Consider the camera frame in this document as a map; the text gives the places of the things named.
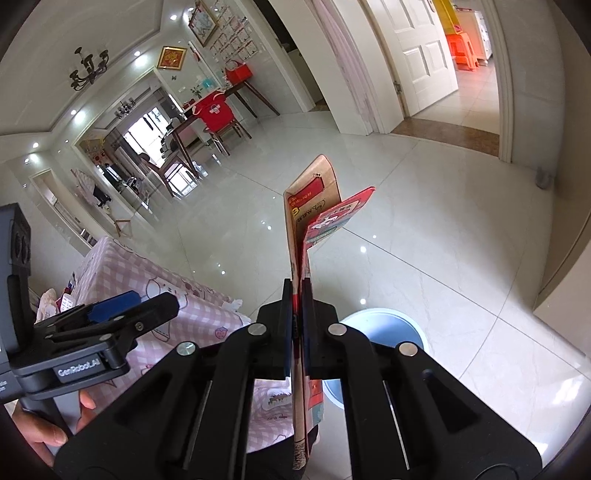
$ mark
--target wooden chair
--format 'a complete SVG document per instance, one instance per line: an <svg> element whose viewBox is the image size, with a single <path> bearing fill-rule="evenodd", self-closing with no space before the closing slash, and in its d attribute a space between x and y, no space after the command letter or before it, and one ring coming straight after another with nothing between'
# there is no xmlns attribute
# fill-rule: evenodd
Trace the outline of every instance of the wooden chair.
<svg viewBox="0 0 591 480"><path fill-rule="evenodd" d="M204 132L212 136L213 143L221 153L230 154L222 141L222 135L230 129L233 129L239 137L242 137L240 132L243 131L248 138L252 138L246 128L236 120L234 112L226 103L226 95L221 92L212 97L210 104L201 104L193 112L205 122L207 128L205 128Z"/></svg>
<svg viewBox="0 0 591 480"><path fill-rule="evenodd" d="M173 192L172 188L170 187L170 179L172 177L174 177L182 167L185 167L190 171L194 170L194 167L190 168L186 164L186 162L183 159L181 159L179 152L180 151L177 150L177 151L171 153L166 158L166 160L164 160L164 163L162 164L161 167L157 167L152 162L150 162L150 157L148 154L143 153L143 152L138 154L138 157L144 162L144 164L150 170L152 170L156 175L158 175L160 180L162 180L162 183L164 183L164 186L168 190L170 196L173 198L174 198L174 192Z"/></svg>

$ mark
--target white cabinet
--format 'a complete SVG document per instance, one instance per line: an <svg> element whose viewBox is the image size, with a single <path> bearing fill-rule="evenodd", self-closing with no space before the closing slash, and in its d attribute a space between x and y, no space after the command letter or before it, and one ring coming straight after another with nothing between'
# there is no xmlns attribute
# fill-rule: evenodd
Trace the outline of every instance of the white cabinet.
<svg viewBox="0 0 591 480"><path fill-rule="evenodd" d="M464 10L456 12L462 30L468 34L478 60L484 64L492 55L491 39L488 36L484 16L481 12Z"/></svg>

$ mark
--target picture frame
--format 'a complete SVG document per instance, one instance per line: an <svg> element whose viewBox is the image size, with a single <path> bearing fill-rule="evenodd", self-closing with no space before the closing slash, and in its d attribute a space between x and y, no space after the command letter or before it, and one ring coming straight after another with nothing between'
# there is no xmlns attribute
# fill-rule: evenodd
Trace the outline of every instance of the picture frame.
<svg viewBox="0 0 591 480"><path fill-rule="evenodd" d="M218 28L217 18L201 0L195 2L195 10L189 20L189 28L204 47Z"/></svg>
<svg viewBox="0 0 591 480"><path fill-rule="evenodd" d="M183 47L162 47L156 68L160 70L181 70L187 49Z"/></svg>

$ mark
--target white door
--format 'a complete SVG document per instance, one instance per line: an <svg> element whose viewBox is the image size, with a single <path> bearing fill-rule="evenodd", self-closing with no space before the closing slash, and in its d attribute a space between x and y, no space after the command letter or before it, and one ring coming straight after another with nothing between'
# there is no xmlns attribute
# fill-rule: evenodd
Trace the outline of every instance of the white door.
<svg viewBox="0 0 591 480"><path fill-rule="evenodd" d="M365 0L381 31L410 116L457 90L432 0Z"/></svg>

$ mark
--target metal screw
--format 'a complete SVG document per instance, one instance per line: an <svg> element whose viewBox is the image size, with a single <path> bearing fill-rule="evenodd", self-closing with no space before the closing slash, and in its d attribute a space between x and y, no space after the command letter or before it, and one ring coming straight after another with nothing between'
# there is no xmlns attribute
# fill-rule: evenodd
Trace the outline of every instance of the metal screw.
<svg viewBox="0 0 591 480"><path fill-rule="evenodd" d="M251 335L262 335L267 331L267 327L265 327L262 323L253 323L248 327L248 333Z"/></svg>
<svg viewBox="0 0 591 480"><path fill-rule="evenodd" d="M197 347L193 342L182 342L177 345L177 353L182 356L189 356L195 353Z"/></svg>
<svg viewBox="0 0 591 480"><path fill-rule="evenodd" d="M415 356L418 352L418 347L414 343L404 342L398 347L398 350L404 356Z"/></svg>
<svg viewBox="0 0 591 480"><path fill-rule="evenodd" d="M329 333L331 335L336 335L337 337L340 337L341 335L344 335L346 332L347 327L342 323L333 323L332 325L329 325Z"/></svg>

